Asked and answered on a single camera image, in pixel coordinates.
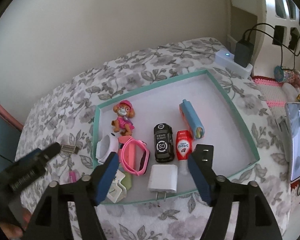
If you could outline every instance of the black power adapter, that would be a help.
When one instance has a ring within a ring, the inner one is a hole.
[[[234,62],[242,67],[247,67],[251,61],[254,45],[245,39],[237,42],[234,52]]]

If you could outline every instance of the colorful toy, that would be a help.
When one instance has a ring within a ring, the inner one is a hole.
[[[129,120],[135,116],[132,104],[128,100],[123,100],[113,107],[113,111],[117,113],[118,117],[116,120],[111,122],[114,126],[113,131],[119,132],[120,129],[124,129],[120,134],[132,135],[132,130],[134,129],[133,123]]]
[[[154,129],[154,157],[158,163],[174,160],[172,128],[166,123],[157,124]]]
[[[294,72],[288,69],[282,69],[280,66],[274,68],[274,78],[280,83],[293,83],[294,82]]]
[[[192,153],[192,138],[188,130],[177,132],[176,152],[179,160],[179,171],[183,175],[188,174],[188,155]]]
[[[204,136],[204,127],[190,101],[183,99],[179,109],[183,120],[188,125],[192,138],[201,139]]]

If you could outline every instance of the phone screen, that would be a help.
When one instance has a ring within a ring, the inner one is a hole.
[[[300,178],[300,104],[287,103],[286,104],[287,117],[289,119],[291,133],[291,181]]]

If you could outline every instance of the finger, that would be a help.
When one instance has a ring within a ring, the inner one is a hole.
[[[19,238],[23,235],[21,228],[15,225],[0,222],[0,227],[6,237],[9,239]]]
[[[23,209],[23,211],[22,211],[23,212],[23,220],[26,222],[26,224],[28,224],[31,219],[31,213],[26,208],[22,208],[22,209]]]

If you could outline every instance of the bed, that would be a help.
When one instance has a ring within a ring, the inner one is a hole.
[[[68,183],[69,170],[78,176],[92,172],[92,133],[95,106],[141,86],[197,70],[208,69],[232,99],[258,148],[260,161],[232,178],[247,184],[255,180],[263,190],[284,233],[291,209],[288,164],[282,142],[265,98],[256,84],[214,63],[214,53],[226,48],[214,38],[199,38],[167,46],[210,54],[156,47],[131,52],[75,76],[55,88],[31,109],[22,131],[16,160],[52,142],[76,145],[77,155],[61,152],[51,160],[46,174],[21,194],[21,203],[34,211],[49,182]],[[96,208],[108,239],[199,239],[211,208],[197,192],[165,202]],[[75,206],[69,203],[75,239],[80,230]],[[227,239],[232,239],[238,206],[233,205]]]

